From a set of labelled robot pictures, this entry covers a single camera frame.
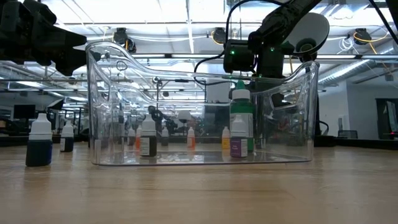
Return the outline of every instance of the green bottle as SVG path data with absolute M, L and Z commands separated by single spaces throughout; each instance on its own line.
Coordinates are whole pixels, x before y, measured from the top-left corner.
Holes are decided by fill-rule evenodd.
M 253 104 L 250 102 L 250 91 L 244 87 L 242 80 L 236 84 L 236 89 L 232 91 L 231 111 L 229 113 L 229 124 L 232 127 L 232 122 L 235 116 L 240 114 L 242 120 L 245 122 L 248 131 L 248 152 L 254 150 L 253 140 Z

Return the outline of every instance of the table surface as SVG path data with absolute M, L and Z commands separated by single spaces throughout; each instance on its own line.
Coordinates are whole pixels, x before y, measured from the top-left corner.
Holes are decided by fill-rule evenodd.
M 316 148 L 291 164 L 98 167 L 86 144 L 47 167 L 0 148 L 0 223 L 397 223 L 398 152 Z

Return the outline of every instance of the computer monitor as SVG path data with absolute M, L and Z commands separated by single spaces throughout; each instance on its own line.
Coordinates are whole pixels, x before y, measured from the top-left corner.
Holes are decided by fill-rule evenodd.
M 14 119 L 36 118 L 36 105 L 14 105 Z

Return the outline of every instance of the clear plastic bin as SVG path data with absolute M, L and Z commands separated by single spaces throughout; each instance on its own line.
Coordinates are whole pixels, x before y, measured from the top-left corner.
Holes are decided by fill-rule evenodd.
M 154 166 L 312 160 L 319 68 L 316 62 L 303 63 L 293 75 L 278 80 L 151 70 L 112 42 L 90 44 L 86 51 L 90 155 L 94 164 Z M 169 83 L 175 80 L 191 82 L 195 77 L 199 81 L 208 78 L 232 82 L 244 80 L 246 83 L 255 81 L 256 85 L 274 86 L 267 91 L 251 93 L 255 107 L 254 152 L 244 159 L 236 159 L 229 156 L 228 149 L 222 149 L 221 133 L 225 126 L 229 127 L 229 103 L 168 100 L 160 92 L 162 87 L 155 84 L 155 77 L 168 80 L 166 82 Z M 157 131 L 161 133 L 162 127 L 166 126 L 170 128 L 170 137 L 167 147 L 158 143 L 157 155 L 148 158 L 141 157 L 135 145 L 128 146 L 126 136 L 130 126 L 136 129 L 142 122 L 150 105 L 163 114 L 163 118 L 159 117 L 160 113 L 156 114 Z M 122 121 L 120 106 L 123 111 Z M 182 127 L 178 124 L 176 128 L 178 112 L 181 110 L 195 112 Z M 186 143 L 187 127 L 190 126 L 196 135 L 197 144 L 194 149 L 187 148 Z

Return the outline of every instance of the desk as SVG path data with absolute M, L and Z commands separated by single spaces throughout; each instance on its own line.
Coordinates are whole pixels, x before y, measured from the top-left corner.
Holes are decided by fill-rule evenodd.
M 397 223 L 398 152 L 317 148 L 308 163 L 98 167 L 87 143 L 47 167 L 0 151 L 0 223 Z

